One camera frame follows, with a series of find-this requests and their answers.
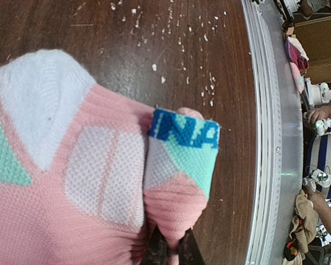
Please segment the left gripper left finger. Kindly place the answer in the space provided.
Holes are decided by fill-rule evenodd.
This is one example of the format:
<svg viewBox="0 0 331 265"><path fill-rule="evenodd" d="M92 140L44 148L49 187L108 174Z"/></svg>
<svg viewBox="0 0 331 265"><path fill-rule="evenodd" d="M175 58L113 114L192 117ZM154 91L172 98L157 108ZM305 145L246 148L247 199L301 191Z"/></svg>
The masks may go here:
<svg viewBox="0 0 331 265"><path fill-rule="evenodd" d="M168 260L168 244L156 226L142 257L142 265L166 265Z"/></svg>

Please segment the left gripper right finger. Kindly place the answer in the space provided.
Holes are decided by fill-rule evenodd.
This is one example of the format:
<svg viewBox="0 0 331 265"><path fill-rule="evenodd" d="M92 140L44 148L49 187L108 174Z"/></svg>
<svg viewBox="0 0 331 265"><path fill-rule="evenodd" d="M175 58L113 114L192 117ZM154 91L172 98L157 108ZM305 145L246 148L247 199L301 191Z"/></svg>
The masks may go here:
<svg viewBox="0 0 331 265"><path fill-rule="evenodd" d="M185 232L178 246L180 265L205 265L192 229Z"/></svg>

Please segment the pink patterned sock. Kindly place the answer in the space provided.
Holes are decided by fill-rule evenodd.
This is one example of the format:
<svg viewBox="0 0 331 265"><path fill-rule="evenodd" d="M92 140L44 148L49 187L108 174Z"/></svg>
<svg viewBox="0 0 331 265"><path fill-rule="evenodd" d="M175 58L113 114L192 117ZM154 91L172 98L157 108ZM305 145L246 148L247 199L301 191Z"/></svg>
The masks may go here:
<svg viewBox="0 0 331 265"><path fill-rule="evenodd" d="M61 50L0 67L0 264L166 263L206 208L220 125L98 85Z"/></svg>

